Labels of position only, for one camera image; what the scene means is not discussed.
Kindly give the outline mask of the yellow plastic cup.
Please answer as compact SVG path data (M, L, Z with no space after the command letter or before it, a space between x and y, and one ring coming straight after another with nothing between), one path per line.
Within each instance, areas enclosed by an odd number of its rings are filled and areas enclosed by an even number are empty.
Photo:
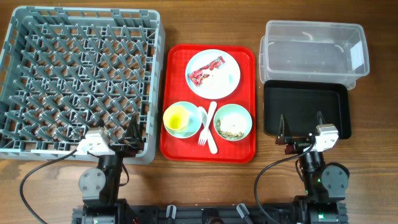
M188 111L181 105L172 105L165 110L163 122L172 131L182 131L189 122Z

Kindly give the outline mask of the light green bowl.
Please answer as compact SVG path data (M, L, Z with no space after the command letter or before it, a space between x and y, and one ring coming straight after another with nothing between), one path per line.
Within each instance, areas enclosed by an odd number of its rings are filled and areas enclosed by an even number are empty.
M221 138L227 141L240 141L251 132L253 121L249 111L243 106L227 104L216 111L213 124Z

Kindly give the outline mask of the rice and food scraps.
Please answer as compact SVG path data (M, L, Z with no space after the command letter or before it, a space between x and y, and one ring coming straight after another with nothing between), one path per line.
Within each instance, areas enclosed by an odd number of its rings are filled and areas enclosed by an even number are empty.
M246 131L246 121L240 114L227 114L216 122L216 128L225 139L239 139Z

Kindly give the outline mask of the small light blue plate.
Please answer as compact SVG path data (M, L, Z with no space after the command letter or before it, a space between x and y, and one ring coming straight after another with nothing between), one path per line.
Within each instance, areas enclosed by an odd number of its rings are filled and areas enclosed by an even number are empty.
M175 138L184 139L192 137L198 132L201 127L201 118L198 112L198 108L193 103L187 101L179 101L172 105L181 105L185 107L189 114L189 122L182 131L172 131L171 129L166 128L164 125L165 129Z

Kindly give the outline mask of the white plastic fork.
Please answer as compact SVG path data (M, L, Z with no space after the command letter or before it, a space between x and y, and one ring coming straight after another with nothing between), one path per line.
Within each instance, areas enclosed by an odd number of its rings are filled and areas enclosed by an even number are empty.
M205 143L208 140L209 127L210 127L211 119L212 119L212 117L213 117L213 115L215 113L216 107L217 107L217 102L212 101L210 103L209 108L208 108L206 124L204 125L204 128L201 131L200 137L199 137L199 140L198 140L198 144L201 145L201 146L204 146Z

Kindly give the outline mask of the red snack wrapper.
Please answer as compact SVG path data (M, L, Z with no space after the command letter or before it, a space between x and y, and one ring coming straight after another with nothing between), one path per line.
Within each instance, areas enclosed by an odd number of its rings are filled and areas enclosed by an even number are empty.
M195 70L194 72L188 75L189 79L193 82L193 84L197 87L203 84L204 79L208 78L214 69L218 69L225 63L225 60L222 56L217 57L209 64Z

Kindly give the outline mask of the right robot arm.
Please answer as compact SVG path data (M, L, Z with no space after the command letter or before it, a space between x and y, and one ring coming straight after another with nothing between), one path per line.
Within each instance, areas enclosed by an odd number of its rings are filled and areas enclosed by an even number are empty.
M291 223L348 223L346 198L349 170L337 162L326 163L323 152L336 144L339 134L334 124L326 124L321 112L314 133L295 138L287 119L280 116L275 143L285 145L285 154L298 155L298 173L306 195L296 196L289 208Z

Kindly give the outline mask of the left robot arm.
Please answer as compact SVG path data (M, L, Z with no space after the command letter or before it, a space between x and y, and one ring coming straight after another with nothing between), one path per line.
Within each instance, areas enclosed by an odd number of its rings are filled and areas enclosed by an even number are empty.
M126 140L127 144L110 145L104 121L98 121L80 141L77 151L97 157L98 165L80 176L83 207L73 210L72 223L139 223L127 200L118 198L124 158L135 157L144 148L136 118L129 122Z

